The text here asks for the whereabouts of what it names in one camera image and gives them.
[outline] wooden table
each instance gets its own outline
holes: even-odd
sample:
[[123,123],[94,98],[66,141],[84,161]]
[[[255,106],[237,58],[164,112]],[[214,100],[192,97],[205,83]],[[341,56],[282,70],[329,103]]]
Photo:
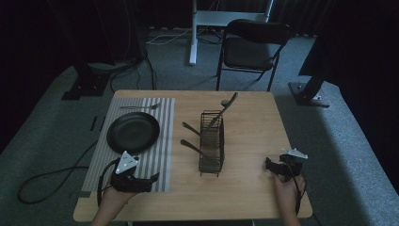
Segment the wooden table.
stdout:
[[[267,156],[282,154],[290,142],[271,92],[239,92],[224,113],[225,154],[223,170],[215,174],[198,170],[199,155],[180,144],[200,138],[182,127],[185,121],[200,128],[203,110],[221,110],[230,91],[119,90],[114,98],[175,98],[169,192],[142,193],[132,198],[116,220],[205,220],[278,218],[273,180],[264,169]],[[96,192],[79,198],[73,214],[77,221],[91,221],[97,211]],[[299,216],[312,214],[307,194]]]

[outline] white tag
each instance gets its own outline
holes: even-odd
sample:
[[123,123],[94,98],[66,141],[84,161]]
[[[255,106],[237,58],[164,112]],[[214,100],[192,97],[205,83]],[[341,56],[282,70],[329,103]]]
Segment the white tag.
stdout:
[[286,150],[286,149],[282,149],[283,152],[295,156],[295,157],[300,157],[300,158],[305,158],[308,159],[308,155],[307,154],[303,154],[302,152],[298,151],[296,148],[292,149],[292,150]]
[[122,157],[120,158],[120,163],[115,170],[115,173],[120,174],[129,170],[135,166],[137,166],[138,161],[135,160],[131,155],[129,155],[126,151],[123,152]]

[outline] desk leg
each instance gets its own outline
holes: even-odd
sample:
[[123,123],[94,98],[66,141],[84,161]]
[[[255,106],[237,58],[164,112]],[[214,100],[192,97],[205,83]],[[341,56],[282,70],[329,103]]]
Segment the desk leg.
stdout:
[[190,65],[196,65],[197,62],[197,0],[193,0],[193,27],[190,50]]
[[269,22],[270,12],[272,11],[274,0],[269,0],[266,6],[266,12],[264,13],[265,21]]

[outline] wire basket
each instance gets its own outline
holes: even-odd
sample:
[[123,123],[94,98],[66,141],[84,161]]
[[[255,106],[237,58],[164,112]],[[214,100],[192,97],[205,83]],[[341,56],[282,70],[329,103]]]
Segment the wire basket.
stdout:
[[219,176],[224,162],[224,125],[223,117],[219,117],[214,124],[211,121],[218,116],[219,110],[205,110],[201,114],[199,142],[200,150],[206,154],[199,155],[199,171],[202,173],[215,173]]

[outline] chair leg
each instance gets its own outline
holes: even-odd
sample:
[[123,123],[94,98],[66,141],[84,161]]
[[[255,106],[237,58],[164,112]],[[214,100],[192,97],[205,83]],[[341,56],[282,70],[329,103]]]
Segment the chair leg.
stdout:
[[264,75],[265,72],[266,72],[266,71],[263,71],[263,72],[261,73],[261,75],[256,79],[256,81],[261,80],[261,78],[262,78],[262,76]]
[[270,80],[269,80],[269,85],[267,86],[267,91],[270,91],[270,88],[272,87],[275,72],[276,72],[276,67],[273,67],[273,72],[272,72],[272,75],[270,75]]
[[216,91],[219,91],[219,86],[220,86],[220,77],[222,74],[222,64],[223,64],[223,49],[220,51],[220,56],[219,56],[219,63],[217,64],[217,83],[216,83]]

